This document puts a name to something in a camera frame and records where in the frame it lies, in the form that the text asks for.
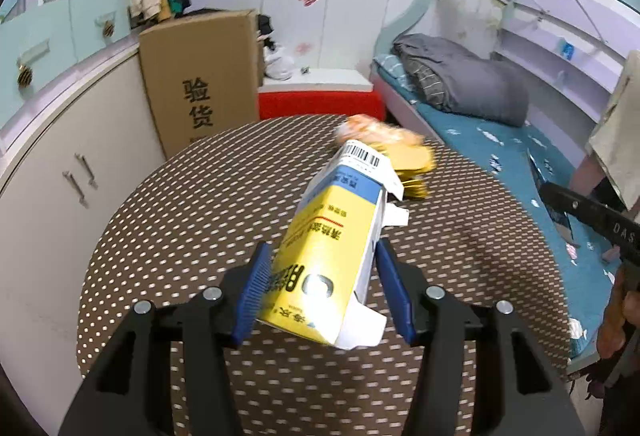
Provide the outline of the person's right hand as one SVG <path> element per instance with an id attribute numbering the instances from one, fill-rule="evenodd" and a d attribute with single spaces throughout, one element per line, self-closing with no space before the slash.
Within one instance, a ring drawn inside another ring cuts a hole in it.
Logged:
<path id="1" fill-rule="evenodd" d="M 639 326 L 640 305 L 637 291 L 626 291 L 626 272 L 618 268 L 608 306 L 598 330 L 597 351 L 601 359 L 610 359 L 626 342 L 624 325 Z"/>

